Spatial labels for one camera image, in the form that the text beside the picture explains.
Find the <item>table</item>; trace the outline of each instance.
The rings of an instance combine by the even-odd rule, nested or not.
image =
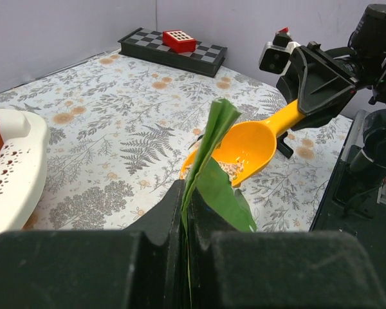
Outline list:
[[[285,105],[277,89],[221,67],[214,79],[110,53],[0,94],[0,108],[48,123],[48,177],[27,229],[122,229],[179,177],[188,146],[224,97],[261,120]],[[261,231],[308,230],[351,121],[291,132],[242,184]]]

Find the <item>white wall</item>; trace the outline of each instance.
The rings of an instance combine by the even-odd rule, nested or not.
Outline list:
[[[158,0],[158,30],[180,28],[199,40],[226,46],[225,66],[276,85],[278,76],[259,71],[258,61],[277,30],[288,26],[295,41],[316,41],[324,50],[345,46],[373,2],[386,0]],[[345,115],[371,110],[369,97],[370,91],[359,92]]]
[[[0,92],[156,28],[155,0],[0,0]]]

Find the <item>checkerboard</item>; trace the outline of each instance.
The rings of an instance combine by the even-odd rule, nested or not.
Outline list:
[[[119,40],[122,55],[129,55],[213,77],[225,59],[227,48],[197,41],[194,52],[176,53],[163,44],[161,32],[139,28]]]

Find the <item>white basket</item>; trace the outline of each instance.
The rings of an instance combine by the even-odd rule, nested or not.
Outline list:
[[[0,233],[21,230],[46,181],[50,131],[40,116],[0,109]]]

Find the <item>seed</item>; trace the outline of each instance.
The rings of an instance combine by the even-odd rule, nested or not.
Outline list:
[[[237,174],[240,173],[240,172],[243,172],[243,163],[225,163],[225,162],[218,162],[220,168],[227,174],[229,175],[229,180],[230,182],[232,180],[235,180],[237,179]],[[192,166],[189,165],[186,167],[185,171],[182,173],[181,175],[181,179],[186,179],[187,175],[188,175],[188,172],[190,171],[190,168]]]

